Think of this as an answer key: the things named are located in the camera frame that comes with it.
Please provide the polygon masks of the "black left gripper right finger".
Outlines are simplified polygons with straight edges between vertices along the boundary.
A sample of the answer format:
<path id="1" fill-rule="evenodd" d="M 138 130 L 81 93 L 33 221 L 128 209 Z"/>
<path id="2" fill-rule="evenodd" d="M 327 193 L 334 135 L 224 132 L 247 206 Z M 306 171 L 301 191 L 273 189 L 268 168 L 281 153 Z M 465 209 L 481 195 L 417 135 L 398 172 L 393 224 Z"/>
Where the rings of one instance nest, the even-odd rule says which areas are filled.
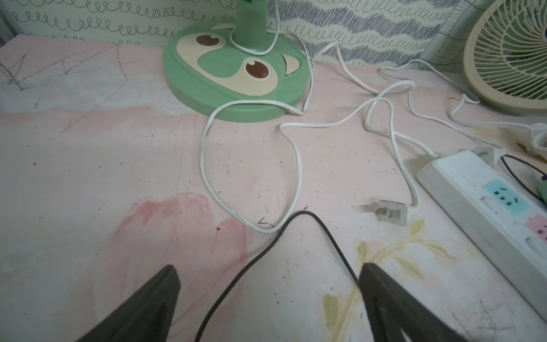
<path id="1" fill-rule="evenodd" d="M 359 287 L 375 341 L 464 341 L 378 265 L 364 263 Z"/>

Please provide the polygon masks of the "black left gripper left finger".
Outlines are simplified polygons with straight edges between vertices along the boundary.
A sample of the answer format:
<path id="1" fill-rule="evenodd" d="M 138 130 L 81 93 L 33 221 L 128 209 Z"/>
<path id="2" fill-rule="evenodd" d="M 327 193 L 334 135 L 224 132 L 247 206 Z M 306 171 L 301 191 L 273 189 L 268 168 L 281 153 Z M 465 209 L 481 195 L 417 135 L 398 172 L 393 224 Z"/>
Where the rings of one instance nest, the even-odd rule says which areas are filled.
<path id="1" fill-rule="evenodd" d="M 166 341 L 181 285 L 177 270 L 164 266 L 80 341 Z"/>

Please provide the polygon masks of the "white two-pin fan plug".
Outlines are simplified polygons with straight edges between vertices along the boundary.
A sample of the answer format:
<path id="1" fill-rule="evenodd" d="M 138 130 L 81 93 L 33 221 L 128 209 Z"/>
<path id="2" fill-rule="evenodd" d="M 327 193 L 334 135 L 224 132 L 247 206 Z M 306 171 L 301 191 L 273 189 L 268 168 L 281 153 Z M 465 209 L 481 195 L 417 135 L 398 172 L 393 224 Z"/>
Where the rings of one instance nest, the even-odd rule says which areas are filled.
<path id="1" fill-rule="evenodd" d="M 410 207 L 401 202 L 381 200 L 375 209 L 375 215 L 380 221 L 402 227 L 408 224 L 409 214 Z"/>

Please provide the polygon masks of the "white power strip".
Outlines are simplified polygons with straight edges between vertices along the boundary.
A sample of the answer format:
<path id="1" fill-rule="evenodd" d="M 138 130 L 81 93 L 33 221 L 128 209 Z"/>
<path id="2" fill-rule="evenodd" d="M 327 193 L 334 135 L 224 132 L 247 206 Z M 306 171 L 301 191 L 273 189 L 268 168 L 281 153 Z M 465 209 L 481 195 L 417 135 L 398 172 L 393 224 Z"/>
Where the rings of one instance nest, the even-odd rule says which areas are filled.
<path id="1" fill-rule="evenodd" d="M 546 210 L 470 150 L 429 162 L 417 181 L 546 318 Z"/>

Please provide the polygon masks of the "green usb charger plug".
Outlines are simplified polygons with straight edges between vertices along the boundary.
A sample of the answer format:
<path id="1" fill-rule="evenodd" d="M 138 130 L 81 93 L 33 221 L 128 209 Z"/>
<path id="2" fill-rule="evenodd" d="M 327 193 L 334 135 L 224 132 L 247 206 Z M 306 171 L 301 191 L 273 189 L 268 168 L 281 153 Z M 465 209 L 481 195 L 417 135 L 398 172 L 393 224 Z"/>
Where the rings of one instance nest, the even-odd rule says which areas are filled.
<path id="1" fill-rule="evenodd" d="M 537 191 L 543 203 L 547 204 L 547 180 L 543 180 L 538 185 Z"/>

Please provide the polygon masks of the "green cream fan left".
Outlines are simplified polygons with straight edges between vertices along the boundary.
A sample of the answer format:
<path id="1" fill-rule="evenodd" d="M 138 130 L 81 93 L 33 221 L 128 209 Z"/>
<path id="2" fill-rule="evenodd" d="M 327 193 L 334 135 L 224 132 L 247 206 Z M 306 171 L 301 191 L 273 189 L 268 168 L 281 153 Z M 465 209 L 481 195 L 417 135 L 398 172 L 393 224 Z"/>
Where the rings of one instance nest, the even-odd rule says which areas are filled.
<path id="1" fill-rule="evenodd" d="M 276 1 L 238 1 L 234 19 L 194 24 L 166 45 L 174 96 L 192 110 L 237 123 L 269 121 L 295 106 L 311 82 L 306 51 L 281 29 Z"/>

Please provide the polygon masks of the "green cream fan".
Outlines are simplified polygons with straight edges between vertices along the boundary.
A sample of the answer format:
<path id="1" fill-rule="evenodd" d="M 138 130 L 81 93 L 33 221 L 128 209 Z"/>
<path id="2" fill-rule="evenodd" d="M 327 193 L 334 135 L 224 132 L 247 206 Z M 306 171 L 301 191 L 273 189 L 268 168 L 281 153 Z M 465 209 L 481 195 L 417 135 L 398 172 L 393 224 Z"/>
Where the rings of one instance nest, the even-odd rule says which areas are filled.
<path id="1" fill-rule="evenodd" d="M 306 51 L 281 29 L 276 1 L 238 1 L 234 19 L 194 24 L 166 45 L 174 96 L 192 110 L 237 123 L 269 121 L 295 106 L 311 82 Z"/>
<path id="2" fill-rule="evenodd" d="M 546 2 L 495 1 L 464 47 L 476 97 L 517 115 L 546 114 Z"/>

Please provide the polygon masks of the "green cream fan right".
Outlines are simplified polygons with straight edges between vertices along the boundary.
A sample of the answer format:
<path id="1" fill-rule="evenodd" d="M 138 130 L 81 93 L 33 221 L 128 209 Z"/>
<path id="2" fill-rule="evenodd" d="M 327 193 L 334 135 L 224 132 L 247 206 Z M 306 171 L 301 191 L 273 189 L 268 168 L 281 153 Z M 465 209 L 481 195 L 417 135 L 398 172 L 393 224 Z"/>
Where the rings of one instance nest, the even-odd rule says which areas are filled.
<path id="1" fill-rule="evenodd" d="M 495 1 L 464 47 L 476 97 L 517 115 L 546 114 L 546 2 Z"/>

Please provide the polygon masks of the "white PVC tee fitting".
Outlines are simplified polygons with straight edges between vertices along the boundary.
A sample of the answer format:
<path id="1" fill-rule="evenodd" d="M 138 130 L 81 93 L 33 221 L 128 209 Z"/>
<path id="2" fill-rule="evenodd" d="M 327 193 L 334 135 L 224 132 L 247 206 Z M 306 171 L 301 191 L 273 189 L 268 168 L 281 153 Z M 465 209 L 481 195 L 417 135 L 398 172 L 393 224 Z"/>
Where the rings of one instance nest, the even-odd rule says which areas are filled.
<path id="1" fill-rule="evenodd" d="M 514 141 L 523 147 L 528 154 L 541 157 L 546 160 L 546 124 L 535 123 L 525 125 L 511 123 Z"/>

